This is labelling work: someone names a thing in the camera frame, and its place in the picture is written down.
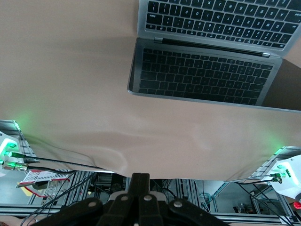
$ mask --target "bolt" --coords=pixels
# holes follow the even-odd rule
[[[96,202],[90,202],[89,204],[88,204],[88,207],[94,207],[94,206],[96,206]]]
[[[143,198],[145,201],[150,201],[151,200],[151,196],[150,195],[146,195]]]
[[[183,205],[182,205],[181,202],[179,202],[179,201],[174,202],[174,207],[180,208],[180,207],[182,207],[182,206],[183,206]]]
[[[123,196],[123,197],[121,197],[121,200],[122,201],[126,201],[126,200],[128,200],[128,197],[127,196]]]

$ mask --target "beige tabletop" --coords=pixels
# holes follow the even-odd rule
[[[227,180],[301,146],[300,113],[129,94],[137,12],[137,0],[0,0],[0,119],[39,157]],[[287,56],[298,66],[300,49]]]

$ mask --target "table surface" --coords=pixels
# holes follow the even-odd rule
[[[137,0],[0,5],[0,119],[16,120],[39,157],[227,180],[301,146],[300,113],[129,94]],[[286,57],[298,66],[300,48]]]

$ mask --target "open laptop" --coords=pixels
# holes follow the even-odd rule
[[[140,0],[128,91],[261,106],[300,22],[301,0]]]

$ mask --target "black keyboard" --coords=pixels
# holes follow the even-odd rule
[[[150,0],[146,29],[282,49],[300,22],[300,0]]]
[[[145,48],[139,92],[255,105],[272,68],[238,59]]]

